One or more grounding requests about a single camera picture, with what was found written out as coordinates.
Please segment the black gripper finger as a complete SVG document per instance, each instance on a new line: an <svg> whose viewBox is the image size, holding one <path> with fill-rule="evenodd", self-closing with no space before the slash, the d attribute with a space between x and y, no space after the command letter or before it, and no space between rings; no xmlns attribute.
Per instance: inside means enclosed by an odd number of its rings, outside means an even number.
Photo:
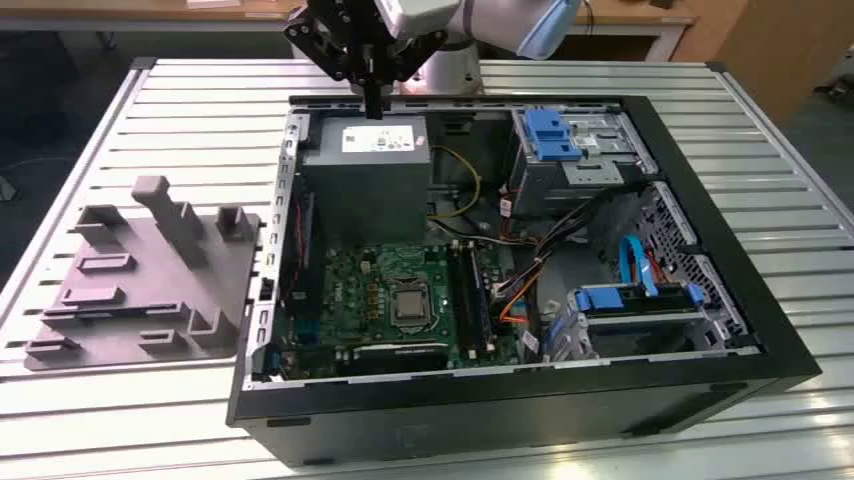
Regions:
<svg viewBox="0 0 854 480"><path fill-rule="evenodd" d="M363 58L339 46L310 11L294 11L283 31L297 50L335 81L347 81L351 91L362 96L365 115L377 118L377 88L363 69Z"/></svg>
<svg viewBox="0 0 854 480"><path fill-rule="evenodd" d="M386 111L389 87L412 78L420 67L440 50L448 40L446 31L434 31L416 37L404 47L393 40L374 45L374 118L382 119Z"/></svg>

